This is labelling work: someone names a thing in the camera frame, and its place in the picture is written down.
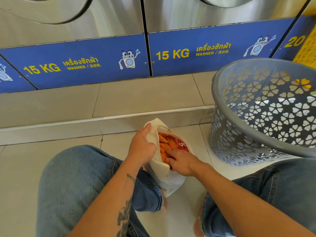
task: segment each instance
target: tattoo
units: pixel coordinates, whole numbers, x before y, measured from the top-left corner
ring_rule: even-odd
[[[132,198],[133,196],[129,200],[126,200],[125,207],[123,207],[123,212],[120,211],[118,213],[118,226],[121,225],[121,222],[123,222],[123,224],[120,231],[117,233],[116,237],[125,237],[127,234],[128,219],[130,218]]]
[[[126,175],[127,175],[127,177],[130,178],[130,179],[134,182],[134,184],[135,184],[135,179],[134,179],[130,174],[126,174]]]

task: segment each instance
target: washing machine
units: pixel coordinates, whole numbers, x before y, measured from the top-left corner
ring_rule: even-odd
[[[292,61],[315,25],[316,0],[309,0],[302,14],[295,19],[272,57]]]
[[[153,76],[269,57],[308,0],[144,0]]]
[[[1,0],[0,20],[0,90],[150,76],[140,0]]]

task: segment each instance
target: orange cloth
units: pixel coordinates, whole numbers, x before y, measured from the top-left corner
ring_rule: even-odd
[[[159,133],[159,146],[160,146],[160,155],[163,163],[167,163],[169,155],[166,153],[166,150],[171,150],[172,148],[178,149],[178,140],[173,135],[167,133]]]

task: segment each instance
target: leg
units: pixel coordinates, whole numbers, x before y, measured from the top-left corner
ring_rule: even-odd
[[[67,236],[121,164],[93,146],[76,146],[57,154],[39,182],[36,236]],[[160,190],[147,172],[137,175],[127,236],[148,236],[135,210],[160,210]]]
[[[234,182],[316,234],[316,160],[280,161]],[[206,236],[234,236],[210,195],[205,197],[201,221]]]

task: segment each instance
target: blue sign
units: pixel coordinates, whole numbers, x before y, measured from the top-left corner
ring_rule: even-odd
[[[315,24],[316,16],[300,16],[272,58],[292,61]]]
[[[35,88],[0,57],[0,93],[33,90]]]
[[[149,33],[154,76],[219,70],[269,57],[294,18]]]
[[[149,77],[144,34],[1,49],[39,89]]]

